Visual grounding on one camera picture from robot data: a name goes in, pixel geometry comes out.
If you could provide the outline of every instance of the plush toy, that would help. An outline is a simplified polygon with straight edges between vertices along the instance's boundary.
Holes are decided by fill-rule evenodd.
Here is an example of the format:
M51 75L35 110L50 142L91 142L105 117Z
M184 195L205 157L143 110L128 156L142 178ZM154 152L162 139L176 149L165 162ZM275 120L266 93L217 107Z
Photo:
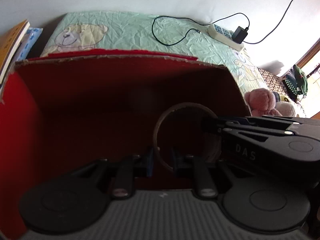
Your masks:
M259 88L244 94L244 100L251 108L252 116L278 115L282 116L276 106L276 97L268 89Z
M290 102L280 101L276 103L275 108L281 113L282 116L297 117L299 116Z

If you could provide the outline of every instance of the book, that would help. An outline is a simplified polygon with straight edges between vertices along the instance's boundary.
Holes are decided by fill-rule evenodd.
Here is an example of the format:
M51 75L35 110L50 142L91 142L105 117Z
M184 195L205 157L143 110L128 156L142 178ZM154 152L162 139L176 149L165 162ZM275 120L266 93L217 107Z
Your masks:
M10 29L2 39L0 44L0 87L2 87L10 61L29 26L30 23L24 20Z
M16 61L23 60L27 57L29 51L31 50L32 46L35 44L37 39L42 33L42 28L34 28L29 27L26 33L23 35L23 38L20 42L20 46L15 52L11 64L14 64Z

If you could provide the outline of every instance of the patterned rug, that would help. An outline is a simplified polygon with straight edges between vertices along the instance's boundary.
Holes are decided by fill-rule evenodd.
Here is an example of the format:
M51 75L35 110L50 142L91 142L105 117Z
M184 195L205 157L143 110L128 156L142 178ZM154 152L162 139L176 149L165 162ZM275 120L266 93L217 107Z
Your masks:
M271 91L278 92L280 95L287 96L289 98L289 95L287 93L287 89L285 88L285 86L282 82L282 80L283 80L282 77L278 77L276 75L273 75L269 71L266 71L266 70L263 70L260 68L258 68L258 70L259 70L261 76L263 77L264 81L266 82L268 88ZM291 99L290 99L290 102L293 103L293 105L295 106L296 112L297 112L297 114L299 114L299 117L306 117L306 113L304 112L304 109L301 106L301 104L293 102Z

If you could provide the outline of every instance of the screw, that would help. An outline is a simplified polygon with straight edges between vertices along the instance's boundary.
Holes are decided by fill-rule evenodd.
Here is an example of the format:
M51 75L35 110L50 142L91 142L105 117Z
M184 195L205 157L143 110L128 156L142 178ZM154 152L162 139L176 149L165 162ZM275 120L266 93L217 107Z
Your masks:
M200 195L202 197L213 197L217 193L212 188L203 188L201 189Z
M128 195L128 192L124 188L115 188L112 191L112 194L115 197L126 197Z

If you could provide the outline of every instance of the pink teddy bear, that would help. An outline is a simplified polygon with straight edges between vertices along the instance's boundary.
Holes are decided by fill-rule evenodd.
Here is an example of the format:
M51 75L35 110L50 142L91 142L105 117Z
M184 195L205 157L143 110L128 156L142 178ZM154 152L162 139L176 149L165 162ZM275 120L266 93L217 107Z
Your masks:
M282 116L276 106L276 97L268 89L259 88L244 94L244 100L251 108L252 116L278 115Z

